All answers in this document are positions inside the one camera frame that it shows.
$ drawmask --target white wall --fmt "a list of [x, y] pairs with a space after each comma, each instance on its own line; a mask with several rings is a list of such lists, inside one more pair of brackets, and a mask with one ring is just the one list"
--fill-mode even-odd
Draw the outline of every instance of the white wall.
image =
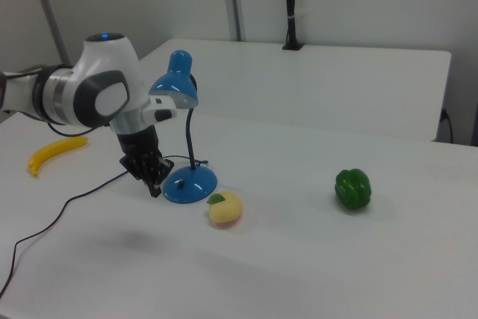
[[[59, 63], [40, 0], [0, 0], [0, 70]], [[6, 118], [0, 112], [0, 122]]]
[[[445, 106], [453, 120], [456, 142], [469, 144], [478, 100], [476, 3], [477, 0], [296, 0], [297, 36], [308, 44], [451, 52]], [[285, 41], [285, 0], [240, 0], [240, 5], [247, 41]], [[439, 134], [447, 139], [447, 128]]]
[[226, 0], [49, 0], [75, 63], [83, 40], [103, 31], [126, 35], [139, 58], [173, 37], [230, 40]]

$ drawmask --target banana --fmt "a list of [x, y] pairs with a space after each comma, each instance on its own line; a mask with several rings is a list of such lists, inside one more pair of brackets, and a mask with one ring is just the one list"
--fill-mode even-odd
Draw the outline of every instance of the banana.
[[37, 177], [38, 170], [43, 162], [63, 152], [70, 151], [71, 149], [77, 149], [78, 147], [83, 146], [87, 141], [88, 137], [77, 136], [68, 137], [65, 140], [59, 140], [57, 142], [50, 143], [48, 146], [36, 151], [30, 157], [30, 161], [28, 161], [28, 169], [31, 171], [33, 176]]

